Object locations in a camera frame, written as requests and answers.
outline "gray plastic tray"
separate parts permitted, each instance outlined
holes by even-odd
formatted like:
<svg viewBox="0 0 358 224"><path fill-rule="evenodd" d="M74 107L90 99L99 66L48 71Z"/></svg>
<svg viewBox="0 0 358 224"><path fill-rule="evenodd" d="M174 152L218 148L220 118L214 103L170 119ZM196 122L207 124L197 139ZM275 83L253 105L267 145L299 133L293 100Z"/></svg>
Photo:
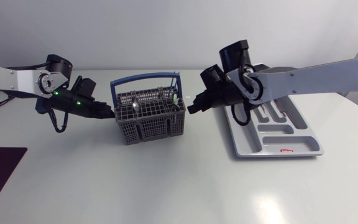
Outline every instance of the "gray plastic tray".
<svg viewBox="0 0 358 224"><path fill-rule="evenodd" d="M225 107L225 112L239 157L320 156L324 153L313 130L287 96L252 110L247 126L236 123L230 106ZM236 105L236 115L239 120L246 120L242 105Z"/></svg>

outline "gray plastic basket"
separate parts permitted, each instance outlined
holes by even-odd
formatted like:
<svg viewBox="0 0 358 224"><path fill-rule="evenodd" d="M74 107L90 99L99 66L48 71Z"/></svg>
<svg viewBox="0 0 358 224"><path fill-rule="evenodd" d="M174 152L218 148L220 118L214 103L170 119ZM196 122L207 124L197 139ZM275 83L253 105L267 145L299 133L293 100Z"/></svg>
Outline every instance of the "gray plastic basket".
<svg viewBox="0 0 358 224"><path fill-rule="evenodd" d="M115 92L115 86L145 78L177 79L175 86L166 86L149 90ZM185 104L182 100L180 76L178 73L148 73L122 78L111 82L116 121L127 144L151 141L167 136L183 134L185 123ZM179 96L178 103L173 104L173 95ZM132 103L136 102L140 110L136 112Z"/></svg>

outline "white table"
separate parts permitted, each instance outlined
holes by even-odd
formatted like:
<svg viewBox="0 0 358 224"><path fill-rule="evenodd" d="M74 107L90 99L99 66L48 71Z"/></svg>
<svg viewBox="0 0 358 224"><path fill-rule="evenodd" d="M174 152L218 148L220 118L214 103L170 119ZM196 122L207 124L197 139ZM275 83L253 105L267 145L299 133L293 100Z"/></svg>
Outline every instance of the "white table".
<svg viewBox="0 0 358 224"><path fill-rule="evenodd" d="M71 80L92 78L111 105L110 81L145 72ZM201 71L179 72L188 106ZM0 223L358 223L358 106L335 93L293 100L324 155L237 159L222 108L186 112L182 136L127 146L113 119L71 115L57 134L35 99L15 99L0 108L0 146L28 151L0 193Z"/></svg>

